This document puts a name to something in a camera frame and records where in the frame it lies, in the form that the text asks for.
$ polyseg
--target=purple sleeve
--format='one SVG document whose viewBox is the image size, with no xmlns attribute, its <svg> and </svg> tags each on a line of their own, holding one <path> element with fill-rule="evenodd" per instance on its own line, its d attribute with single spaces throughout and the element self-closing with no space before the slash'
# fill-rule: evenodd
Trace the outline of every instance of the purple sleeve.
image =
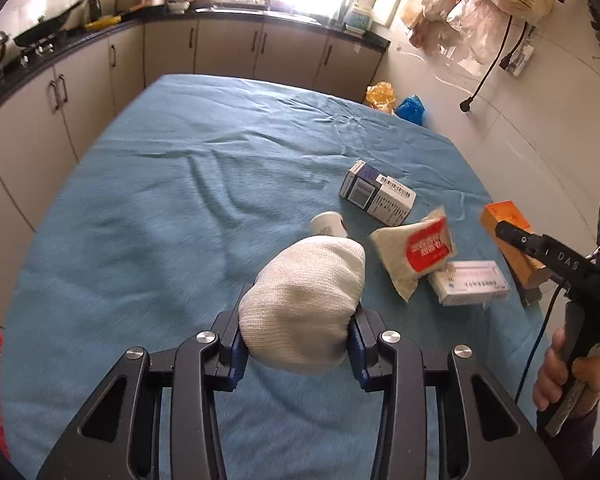
<svg viewBox="0 0 600 480">
<path fill-rule="evenodd" d="M 580 418 L 568 418 L 562 430 L 550 437 L 538 430 L 540 438 L 551 452 L 564 480 L 576 480 L 593 454 L 593 429 L 598 420 L 598 406 Z"/>
</svg>

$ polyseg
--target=person's arm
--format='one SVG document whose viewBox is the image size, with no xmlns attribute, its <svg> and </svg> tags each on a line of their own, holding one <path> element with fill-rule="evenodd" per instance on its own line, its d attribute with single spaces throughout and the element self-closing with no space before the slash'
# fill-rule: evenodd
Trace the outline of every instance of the person's arm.
<svg viewBox="0 0 600 480">
<path fill-rule="evenodd" d="M 552 344 L 546 351 L 533 389 L 534 403 L 540 412 L 562 397 L 562 385 L 568 378 L 566 364 L 560 358 L 563 346 L 564 329 L 559 329 L 554 333 Z M 593 429 L 598 418 L 597 405 L 600 398 L 600 357 L 576 359 L 571 371 L 587 387 L 570 418 L 553 438 L 541 428 L 538 430 L 565 480 L 577 479 L 593 453 Z"/>
</svg>

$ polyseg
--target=white bowl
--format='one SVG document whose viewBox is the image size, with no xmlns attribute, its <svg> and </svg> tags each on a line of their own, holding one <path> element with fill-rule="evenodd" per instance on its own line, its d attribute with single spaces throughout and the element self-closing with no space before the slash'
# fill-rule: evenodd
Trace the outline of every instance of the white bowl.
<svg viewBox="0 0 600 480">
<path fill-rule="evenodd" d="M 167 7 L 172 14 L 184 14 L 189 9 L 190 2 L 167 2 Z"/>
</svg>

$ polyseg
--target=blue plastic bag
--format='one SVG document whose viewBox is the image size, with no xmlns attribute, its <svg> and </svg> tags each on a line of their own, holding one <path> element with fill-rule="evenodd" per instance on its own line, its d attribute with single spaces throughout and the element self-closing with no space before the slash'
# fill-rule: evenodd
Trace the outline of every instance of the blue plastic bag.
<svg viewBox="0 0 600 480">
<path fill-rule="evenodd" d="M 395 114 L 406 121 L 422 126 L 422 116 L 424 114 L 424 105 L 417 95 L 407 97 L 394 110 Z"/>
</svg>

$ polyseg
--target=orange box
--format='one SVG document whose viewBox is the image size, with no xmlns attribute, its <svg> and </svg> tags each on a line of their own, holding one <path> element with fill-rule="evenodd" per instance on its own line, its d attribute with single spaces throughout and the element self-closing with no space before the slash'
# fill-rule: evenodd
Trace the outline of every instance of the orange box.
<svg viewBox="0 0 600 480">
<path fill-rule="evenodd" d="M 524 288 L 536 288 L 540 286 L 541 283 L 544 283 L 551 277 L 551 270 L 545 264 L 527 256 L 517 248 L 510 246 L 496 237 L 496 225 L 502 220 L 506 220 L 530 233 L 534 232 L 524 215 L 511 200 L 484 206 L 480 222 L 487 229 L 491 237 L 493 237 L 502 254 L 504 254 L 511 269 L 518 277 L 520 284 Z"/>
</svg>

